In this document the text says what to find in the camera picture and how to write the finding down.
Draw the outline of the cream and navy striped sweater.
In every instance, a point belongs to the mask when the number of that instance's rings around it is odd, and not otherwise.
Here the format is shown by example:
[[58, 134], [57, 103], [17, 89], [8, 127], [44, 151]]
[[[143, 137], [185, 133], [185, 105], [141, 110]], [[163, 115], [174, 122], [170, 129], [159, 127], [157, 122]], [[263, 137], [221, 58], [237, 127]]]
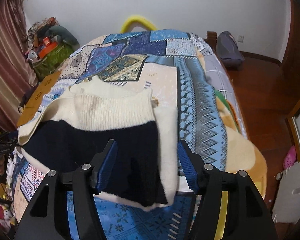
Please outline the cream and navy striped sweater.
[[23, 156], [38, 170], [72, 172], [107, 142], [117, 156], [100, 198], [149, 211], [173, 204], [177, 189], [178, 110], [151, 89], [126, 90], [93, 77], [71, 85], [18, 131]]

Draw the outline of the green patterned storage box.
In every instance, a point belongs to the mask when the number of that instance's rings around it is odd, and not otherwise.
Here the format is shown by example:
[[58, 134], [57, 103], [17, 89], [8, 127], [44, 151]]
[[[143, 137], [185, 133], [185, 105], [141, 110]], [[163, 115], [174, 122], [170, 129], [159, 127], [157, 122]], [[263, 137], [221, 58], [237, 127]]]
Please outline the green patterned storage box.
[[42, 59], [36, 63], [32, 63], [32, 68], [38, 81], [43, 81], [47, 75], [53, 74], [63, 61], [69, 58], [73, 52], [74, 50], [71, 46], [67, 44], [58, 44]]

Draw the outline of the wall power socket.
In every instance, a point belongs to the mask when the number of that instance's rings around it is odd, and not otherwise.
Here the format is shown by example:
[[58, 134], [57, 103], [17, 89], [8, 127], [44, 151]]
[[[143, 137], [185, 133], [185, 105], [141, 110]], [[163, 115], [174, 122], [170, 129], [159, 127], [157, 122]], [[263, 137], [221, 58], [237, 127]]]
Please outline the wall power socket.
[[244, 36], [243, 35], [239, 35], [238, 36], [238, 42], [243, 43], [243, 41], [244, 41]]

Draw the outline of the yellow foam headboard arch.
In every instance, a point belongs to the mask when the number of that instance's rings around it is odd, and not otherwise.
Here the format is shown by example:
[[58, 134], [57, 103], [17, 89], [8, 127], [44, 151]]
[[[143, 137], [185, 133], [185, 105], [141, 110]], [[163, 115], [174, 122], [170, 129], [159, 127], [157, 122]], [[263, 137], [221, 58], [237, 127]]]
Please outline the yellow foam headboard arch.
[[130, 32], [135, 25], [138, 25], [149, 31], [158, 30], [158, 28], [145, 17], [140, 15], [132, 15], [124, 21], [123, 25], [121, 26], [120, 33]]

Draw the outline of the orange box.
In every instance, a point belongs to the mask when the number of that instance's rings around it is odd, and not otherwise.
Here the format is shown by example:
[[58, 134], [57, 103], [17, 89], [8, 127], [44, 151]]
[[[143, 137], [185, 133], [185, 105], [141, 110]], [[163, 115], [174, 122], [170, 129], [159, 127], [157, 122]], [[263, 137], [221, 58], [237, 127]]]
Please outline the orange box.
[[44, 58], [48, 53], [50, 53], [52, 50], [54, 50], [58, 46], [57, 42], [52, 42], [45, 46], [39, 53], [38, 57], [40, 59]]

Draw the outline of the dark green plush toy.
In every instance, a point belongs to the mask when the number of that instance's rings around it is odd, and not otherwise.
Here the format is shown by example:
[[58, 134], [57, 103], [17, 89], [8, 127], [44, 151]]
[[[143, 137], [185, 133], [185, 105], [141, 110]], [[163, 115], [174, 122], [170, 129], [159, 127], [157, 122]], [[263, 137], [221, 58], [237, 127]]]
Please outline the dark green plush toy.
[[79, 44], [78, 40], [63, 26], [54, 25], [50, 27], [45, 35], [47, 37], [57, 37], [57, 41], [61, 41], [71, 46], [76, 46]]

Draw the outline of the wooden bed post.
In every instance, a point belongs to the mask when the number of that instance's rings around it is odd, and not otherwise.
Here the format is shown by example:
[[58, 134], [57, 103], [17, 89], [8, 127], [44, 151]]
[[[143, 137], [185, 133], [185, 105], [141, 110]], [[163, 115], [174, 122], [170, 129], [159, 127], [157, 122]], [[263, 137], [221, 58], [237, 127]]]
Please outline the wooden bed post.
[[206, 32], [206, 42], [209, 46], [216, 51], [217, 47], [217, 33], [215, 31], [207, 31]]

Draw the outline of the white panel board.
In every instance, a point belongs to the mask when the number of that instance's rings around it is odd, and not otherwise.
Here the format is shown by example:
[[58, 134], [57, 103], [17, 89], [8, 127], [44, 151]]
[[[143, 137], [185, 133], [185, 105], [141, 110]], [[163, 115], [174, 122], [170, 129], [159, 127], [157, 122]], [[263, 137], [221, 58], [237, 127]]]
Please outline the white panel board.
[[275, 223], [297, 223], [300, 219], [300, 162], [283, 171], [273, 207]]

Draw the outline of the pink clog shoe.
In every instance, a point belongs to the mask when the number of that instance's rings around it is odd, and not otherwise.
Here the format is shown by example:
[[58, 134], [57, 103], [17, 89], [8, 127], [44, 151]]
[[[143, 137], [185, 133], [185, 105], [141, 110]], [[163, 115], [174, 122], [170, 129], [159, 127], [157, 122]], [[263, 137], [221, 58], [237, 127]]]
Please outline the pink clog shoe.
[[289, 167], [293, 166], [296, 162], [296, 149], [295, 146], [292, 146], [288, 153], [286, 154], [284, 161], [283, 161], [283, 169], [286, 170]]

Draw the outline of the striped pink curtain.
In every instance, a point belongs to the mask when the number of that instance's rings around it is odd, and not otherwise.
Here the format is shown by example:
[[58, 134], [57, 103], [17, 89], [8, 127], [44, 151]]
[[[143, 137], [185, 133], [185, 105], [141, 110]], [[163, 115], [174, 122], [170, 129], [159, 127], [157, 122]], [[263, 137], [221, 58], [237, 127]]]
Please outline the striped pink curtain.
[[6, 131], [16, 128], [19, 103], [38, 81], [25, 60], [27, 42], [22, 0], [0, 0], [0, 128]]

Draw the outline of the grey blue backpack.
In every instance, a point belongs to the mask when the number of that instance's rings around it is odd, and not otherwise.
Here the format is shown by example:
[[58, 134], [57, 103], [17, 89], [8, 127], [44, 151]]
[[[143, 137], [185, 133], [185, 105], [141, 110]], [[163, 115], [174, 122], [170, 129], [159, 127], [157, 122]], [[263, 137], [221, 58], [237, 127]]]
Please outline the grey blue backpack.
[[224, 31], [217, 37], [216, 53], [226, 68], [240, 69], [243, 65], [244, 56], [229, 31]]

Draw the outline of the brown wooden door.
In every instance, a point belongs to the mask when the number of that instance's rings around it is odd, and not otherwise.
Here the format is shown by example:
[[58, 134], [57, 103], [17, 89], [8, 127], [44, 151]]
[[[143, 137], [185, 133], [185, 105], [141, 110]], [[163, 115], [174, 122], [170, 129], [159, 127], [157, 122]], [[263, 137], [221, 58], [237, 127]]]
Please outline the brown wooden door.
[[290, 29], [281, 69], [288, 85], [287, 116], [300, 114], [300, 3], [290, 0]]

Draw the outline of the yellow orange fleece blanket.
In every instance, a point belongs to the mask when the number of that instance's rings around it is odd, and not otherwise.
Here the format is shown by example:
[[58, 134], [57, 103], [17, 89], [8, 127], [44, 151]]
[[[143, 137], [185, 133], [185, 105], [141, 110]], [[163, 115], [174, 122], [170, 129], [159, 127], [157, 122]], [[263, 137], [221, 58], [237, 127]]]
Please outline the yellow orange fleece blanket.
[[215, 98], [218, 114], [226, 129], [225, 171], [247, 171], [261, 196], [265, 197], [268, 168], [264, 156], [248, 139], [241, 113], [218, 90], [215, 90]]

